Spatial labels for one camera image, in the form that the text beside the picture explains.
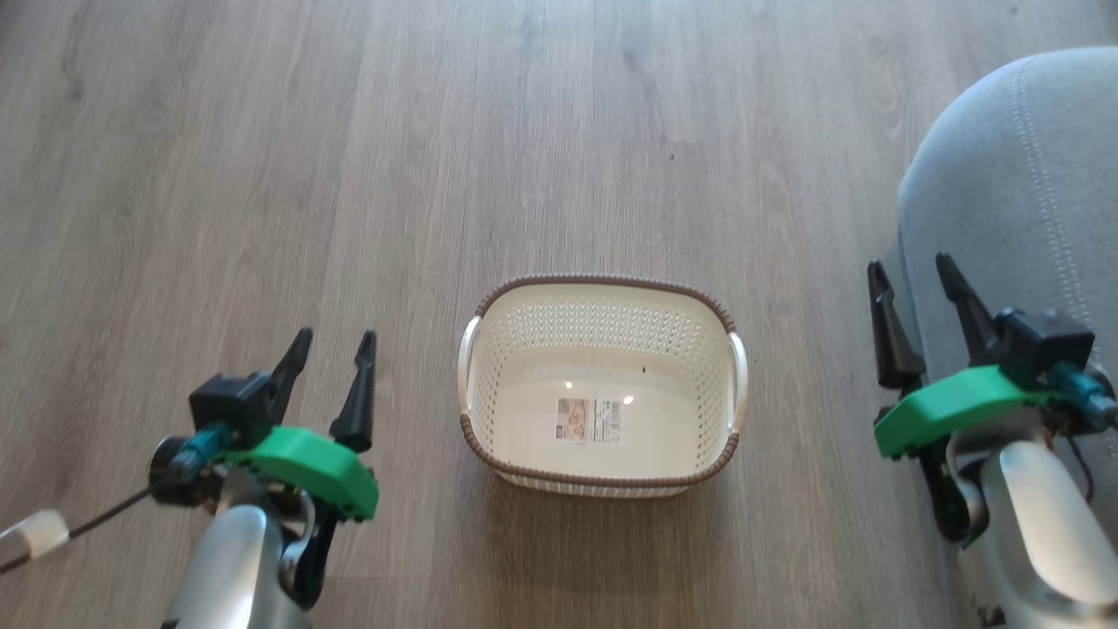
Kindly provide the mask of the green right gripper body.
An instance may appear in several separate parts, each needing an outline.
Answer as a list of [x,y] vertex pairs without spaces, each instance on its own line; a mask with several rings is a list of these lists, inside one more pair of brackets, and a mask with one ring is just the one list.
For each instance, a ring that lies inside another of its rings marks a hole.
[[923,385],[882,409],[873,426],[881,457],[910,457],[951,433],[976,429],[1027,404],[1046,404],[1051,389],[1022,389],[999,366],[973,366]]

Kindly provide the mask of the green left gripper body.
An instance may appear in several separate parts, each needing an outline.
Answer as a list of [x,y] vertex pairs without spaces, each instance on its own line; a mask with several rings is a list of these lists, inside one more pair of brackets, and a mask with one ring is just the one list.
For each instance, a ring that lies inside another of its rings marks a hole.
[[375,518],[380,498],[375,474],[358,452],[304,427],[275,427],[252,449],[222,452],[222,463],[256,468],[276,482],[305,490],[339,509],[345,520]]

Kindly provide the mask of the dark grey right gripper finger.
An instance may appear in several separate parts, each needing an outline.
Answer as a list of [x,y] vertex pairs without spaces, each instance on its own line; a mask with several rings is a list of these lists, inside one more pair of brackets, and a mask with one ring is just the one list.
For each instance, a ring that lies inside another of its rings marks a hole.
[[872,335],[878,384],[891,391],[915,391],[922,387],[926,363],[915,351],[896,309],[896,290],[883,264],[866,264]]
[[998,363],[1001,339],[991,311],[978,298],[950,254],[938,252],[935,256],[935,270],[961,323],[968,363]]

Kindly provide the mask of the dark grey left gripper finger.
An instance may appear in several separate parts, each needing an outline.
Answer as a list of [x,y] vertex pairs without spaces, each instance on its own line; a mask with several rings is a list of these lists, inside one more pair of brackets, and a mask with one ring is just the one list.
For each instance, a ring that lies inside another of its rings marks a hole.
[[290,347],[269,375],[267,417],[283,422],[296,379],[303,373],[313,342],[312,328],[300,328]]
[[366,330],[353,358],[352,383],[338,418],[333,419],[328,433],[335,444],[345,446],[353,452],[367,452],[372,446],[375,433],[375,374],[376,346],[375,330]]

